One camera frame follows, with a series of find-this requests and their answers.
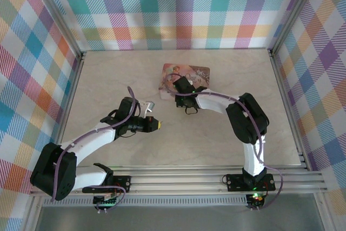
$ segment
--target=marble-patterned floor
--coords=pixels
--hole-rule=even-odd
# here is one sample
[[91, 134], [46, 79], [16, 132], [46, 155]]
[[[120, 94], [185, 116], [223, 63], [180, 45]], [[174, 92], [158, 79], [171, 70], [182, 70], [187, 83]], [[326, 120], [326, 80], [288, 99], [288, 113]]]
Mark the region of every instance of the marble-patterned floor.
[[136, 98], [155, 102], [152, 116], [161, 130], [120, 138], [88, 156], [80, 165], [242, 165], [243, 145], [229, 119], [210, 110], [186, 115], [173, 101], [160, 99], [164, 63], [210, 68], [210, 89], [232, 96], [253, 94], [270, 125], [267, 164], [300, 164], [280, 92], [266, 50], [170, 50], [88, 52], [72, 104], [64, 141], [92, 129], [118, 108], [131, 86]]

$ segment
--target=plaid wallpaper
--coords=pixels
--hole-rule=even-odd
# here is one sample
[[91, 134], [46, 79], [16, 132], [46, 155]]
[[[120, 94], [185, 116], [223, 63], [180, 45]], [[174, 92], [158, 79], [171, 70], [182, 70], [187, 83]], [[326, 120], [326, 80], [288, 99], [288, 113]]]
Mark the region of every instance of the plaid wallpaper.
[[18, 230], [43, 146], [57, 135], [76, 66], [42, 0], [0, 0], [0, 230]]
[[346, 227], [346, 0], [308, 0], [279, 51], [286, 91], [314, 170]]
[[274, 44], [276, 43], [276, 41], [277, 41], [277, 39], [278, 39], [278, 37], [279, 37], [283, 27], [285, 26], [288, 18], [290, 17], [291, 12], [292, 12], [294, 6], [296, 5], [297, 1], [298, 0], [290, 0], [289, 4], [288, 4], [288, 6], [287, 6], [287, 8], [286, 8], [286, 10], [285, 10], [281, 20], [280, 20], [280, 23], [279, 23], [279, 25], [278, 25], [275, 33], [274, 33], [274, 36], [273, 36], [273, 38], [272, 38], [272, 40], [271, 40], [271, 42], [270, 42], [270, 44], [268, 46], [268, 49], [272, 49], [274, 47]]
[[56, 0], [82, 50], [267, 47], [283, 2]]

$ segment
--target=purple cable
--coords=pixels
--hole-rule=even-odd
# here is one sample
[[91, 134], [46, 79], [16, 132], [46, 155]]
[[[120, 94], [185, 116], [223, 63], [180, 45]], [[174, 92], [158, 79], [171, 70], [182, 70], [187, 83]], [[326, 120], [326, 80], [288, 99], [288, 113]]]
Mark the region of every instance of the purple cable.
[[[131, 106], [130, 113], [128, 114], [128, 116], [127, 116], [124, 120], [122, 120], [122, 121], [120, 121], [120, 122], [118, 122], [118, 123], [116, 123], [116, 124], [113, 124], [113, 125], [111, 125], [111, 126], [108, 126], [108, 127], [103, 127], [103, 128], [94, 129], [94, 130], [92, 130], [92, 131], [89, 131], [89, 132], [85, 133], [84, 135], [81, 135], [80, 137], [78, 137], [77, 139], [75, 139], [75, 140], [73, 141], [73, 144], [76, 145], [76, 144], [79, 143], [81, 140], [83, 140], [84, 138], [86, 138], [86, 137], [88, 137], [88, 136], [90, 136], [90, 135], [92, 135], [92, 134], [94, 134], [94, 133], [97, 133], [97, 132], [103, 131], [103, 130], [112, 129], [113, 127], [117, 127], [117, 126], [119, 126], [119, 125], [125, 123], [125, 122], [131, 117], [131, 115], [133, 114], [133, 112], [135, 111], [135, 104], [136, 104], [136, 103], [135, 103], [135, 102], [136, 102], [136, 98], [135, 98], [135, 94], [134, 94], [133, 90], [132, 90], [130, 87], [128, 87], [128, 91], [129, 91], [129, 93], [130, 93], [130, 95], [131, 95], [131, 97], [132, 97], [132, 106]], [[54, 201], [55, 201], [55, 197], [56, 197], [56, 193], [57, 193], [57, 188], [58, 188], [58, 174], [59, 174], [59, 167], [60, 167], [61, 160], [62, 160], [64, 154], [65, 154], [69, 149], [71, 149], [71, 148], [72, 148], [72, 144], [69, 144], [69, 145], [62, 151], [62, 153], [60, 154], [60, 156], [59, 156], [59, 158], [58, 158], [58, 161], [56, 162], [55, 171], [54, 171], [54, 186], [53, 186], [53, 194], [52, 194], [51, 202], [54, 202]]]
[[[120, 186], [89, 186], [88, 188], [96, 188], [96, 189], [100, 189], [100, 188], [102, 188], [102, 189], [113, 189], [113, 188], [115, 188], [115, 189], [121, 189], [123, 191], [124, 195], [122, 196], [122, 198], [114, 206], [112, 206], [109, 209], [107, 209], [107, 211], [111, 211], [111, 210], [115, 209], [115, 207], [117, 205], [119, 205], [124, 200], [124, 198], [126, 196], [126, 190], [123, 187], [120, 187]], [[100, 209], [99, 209], [98, 205], [99, 205], [99, 203], [96, 204], [96, 208], [97, 208], [98, 212], [100, 212]]]
[[262, 150], [263, 150], [263, 143], [262, 143], [262, 138], [261, 138], [261, 132], [260, 132], [260, 130], [259, 130], [259, 128], [258, 128], [258, 126], [257, 126], [257, 124], [256, 124], [256, 122], [255, 122], [255, 120], [254, 120], [254, 118], [252, 117], [250, 111], [246, 108], [246, 106], [245, 106], [242, 102], [240, 102], [239, 100], [237, 100], [237, 99], [235, 99], [235, 98], [233, 98], [233, 97], [227, 96], [227, 95], [223, 95], [223, 94], [219, 94], [219, 93], [213, 93], [213, 92], [195, 92], [195, 93], [187, 93], [187, 94], [181, 94], [181, 93], [174, 92], [174, 91], [170, 90], [169, 87], [167, 86], [167, 80], [168, 80], [168, 78], [169, 78], [170, 76], [172, 76], [172, 75], [176, 75], [176, 76], [182, 77], [182, 75], [180, 75], [180, 74], [178, 74], [178, 73], [170, 73], [170, 74], [168, 74], [168, 75], [164, 78], [163, 81], [164, 81], [166, 90], [167, 90], [169, 93], [171, 93], [171, 94], [173, 94], [173, 95], [177, 95], [177, 96], [212, 95], [212, 96], [218, 96], [218, 97], [226, 98], [227, 100], [232, 100], [232, 101], [236, 102], [237, 104], [239, 104], [239, 105], [242, 107], [242, 109], [248, 114], [248, 116], [249, 116], [249, 118], [250, 118], [250, 121], [251, 121], [251, 123], [253, 124], [253, 126], [254, 126], [254, 128], [255, 128], [255, 131], [256, 131], [256, 134], [257, 134], [258, 140], [259, 140], [259, 152], [258, 152], [258, 154], [256, 153], [256, 150], [255, 150], [255, 155], [256, 155], [258, 161], [259, 161], [261, 164], [263, 164], [263, 166], [265, 166], [266, 168], [278, 172], [278, 174], [280, 175], [280, 179], [281, 179], [280, 188], [279, 188], [278, 192], [276, 193], [276, 195], [274, 196], [274, 198], [273, 198], [268, 204], [266, 204], [265, 206], [262, 207], [262, 209], [264, 209], [264, 208], [270, 206], [270, 205], [277, 199], [277, 197], [280, 195], [280, 193], [281, 193], [281, 191], [282, 191], [282, 188], [283, 188], [283, 176], [282, 176], [282, 173], [281, 173], [280, 170], [275, 169], [275, 168], [273, 168], [273, 167], [270, 167], [270, 166], [266, 165], [266, 164], [261, 160], [260, 156], [261, 156], [261, 153], [262, 153]]

